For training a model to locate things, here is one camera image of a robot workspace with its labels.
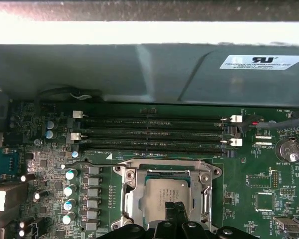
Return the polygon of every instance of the logo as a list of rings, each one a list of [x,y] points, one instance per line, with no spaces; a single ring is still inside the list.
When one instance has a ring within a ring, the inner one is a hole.
[[[273,57],[253,57],[253,63],[272,63]]]

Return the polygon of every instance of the metal bracket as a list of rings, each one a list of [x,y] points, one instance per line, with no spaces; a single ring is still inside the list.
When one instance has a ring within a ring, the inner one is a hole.
[[[111,224],[112,229],[131,222],[146,227],[142,207],[146,176],[161,173],[186,174],[190,178],[189,203],[186,205],[189,208],[189,219],[204,221],[210,230],[216,229],[211,224],[211,190],[212,180],[222,174],[220,168],[204,161],[193,160],[131,159],[120,164],[122,167],[114,167],[113,171],[122,177],[121,218]],[[146,169],[146,165],[155,165],[157,169]],[[180,166],[188,170],[179,170]]]

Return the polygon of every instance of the gray metal panel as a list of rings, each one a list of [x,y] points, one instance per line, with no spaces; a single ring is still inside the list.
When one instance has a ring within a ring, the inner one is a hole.
[[[100,89],[106,101],[299,106],[299,63],[281,71],[219,69],[233,54],[299,55],[299,47],[0,45],[0,87],[21,99],[66,84]]]

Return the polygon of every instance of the motherboard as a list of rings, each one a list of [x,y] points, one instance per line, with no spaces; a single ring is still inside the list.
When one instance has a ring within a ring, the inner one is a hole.
[[[299,126],[258,127],[299,109],[11,102],[9,112],[0,183],[28,184],[15,238],[146,227],[168,201],[211,231],[299,238]]]

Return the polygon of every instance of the black cable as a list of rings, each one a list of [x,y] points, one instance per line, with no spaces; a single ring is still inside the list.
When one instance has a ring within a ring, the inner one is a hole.
[[[256,128],[262,129],[286,129],[299,127],[299,117],[279,123],[259,122]]]

